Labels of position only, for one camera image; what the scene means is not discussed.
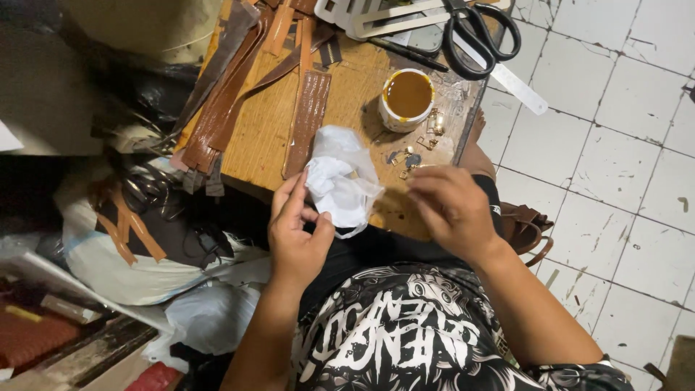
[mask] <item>black and white graphic shirt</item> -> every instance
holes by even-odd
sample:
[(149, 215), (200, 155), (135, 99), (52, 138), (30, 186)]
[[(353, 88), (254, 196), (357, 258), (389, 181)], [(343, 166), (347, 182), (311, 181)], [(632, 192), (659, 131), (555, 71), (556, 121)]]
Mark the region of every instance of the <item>black and white graphic shirt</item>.
[(298, 390), (632, 390), (608, 357), (528, 373), (503, 360), (502, 331), (477, 277), (399, 264), (346, 280), (301, 320)]

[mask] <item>white plastic bag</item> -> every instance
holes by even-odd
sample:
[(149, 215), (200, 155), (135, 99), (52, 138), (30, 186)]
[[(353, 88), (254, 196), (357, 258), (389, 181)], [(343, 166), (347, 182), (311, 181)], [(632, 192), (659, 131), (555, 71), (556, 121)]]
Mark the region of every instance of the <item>white plastic bag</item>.
[(335, 125), (320, 128), (307, 166), (306, 187), (316, 210), (330, 212), (336, 227), (354, 227), (347, 234), (336, 232), (336, 237), (347, 239), (362, 232), (367, 227), (372, 205), (384, 187), (379, 185), (369, 149), (364, 147), (357, 133)]
[(188, 373), (188, 363), (173, 358), (169, 347), (183, 342), (201, 353), (216, 356), (235, 351), (261, 294), (248, 287), (218, 285), (200, 287), (181, 295), (166, 309), (174, 334), (161, 334), (150, 342), (142, 355), (150, 362)]

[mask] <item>hand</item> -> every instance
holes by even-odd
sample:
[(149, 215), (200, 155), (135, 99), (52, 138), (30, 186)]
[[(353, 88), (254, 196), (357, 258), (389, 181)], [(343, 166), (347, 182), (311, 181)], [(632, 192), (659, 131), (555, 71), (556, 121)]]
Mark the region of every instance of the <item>hand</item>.
[(473, 266), (490, 258), (502, 240), (492, 224), (487, 195), (465, 168), (418, 168), (408, 196), (440, 246)]
[[(331, 214), (319, 214), (304, 204), (307, 170), (286, 180), (272, 197), (268, 242), (272, 253), (271, 282), (303, 292), (326, 261), (336, 228)], [(312, 234), (302, 230), (307, 221), (316, 223)]]

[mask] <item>brown leather bag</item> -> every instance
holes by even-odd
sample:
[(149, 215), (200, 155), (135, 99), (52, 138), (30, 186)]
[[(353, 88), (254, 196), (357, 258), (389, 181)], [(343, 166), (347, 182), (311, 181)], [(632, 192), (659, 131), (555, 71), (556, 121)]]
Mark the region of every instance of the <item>brown leather bag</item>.
[(542, 239), (548, 241), (538, 255), (526, 262), (526, 267), (540, 262), (553, 247), (553, 238), (543, 236), (543, 232), (549, 230), (555, 223), (548, 221), (547, 215), (526, 205), (516, 206), (501, 202), (500, 208), (502, 209), (504, 239), (512, 246), (517, 255), (526, 254), (533, 250), (541, 243)]

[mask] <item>left hand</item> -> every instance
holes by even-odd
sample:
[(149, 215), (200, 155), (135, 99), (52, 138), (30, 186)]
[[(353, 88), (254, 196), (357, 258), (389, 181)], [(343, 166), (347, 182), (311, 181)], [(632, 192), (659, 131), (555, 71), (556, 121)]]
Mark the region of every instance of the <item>left hand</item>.
[[(301, 292), (321, 272), (336, 231), (329, 212), (319, 214), (304, 204), (307, 173), (305, 169), (275, 191), (268, 224), (272, 253), (270, 280)], [(313, 235), (302, 230), (307, 221), (316, 224)]]

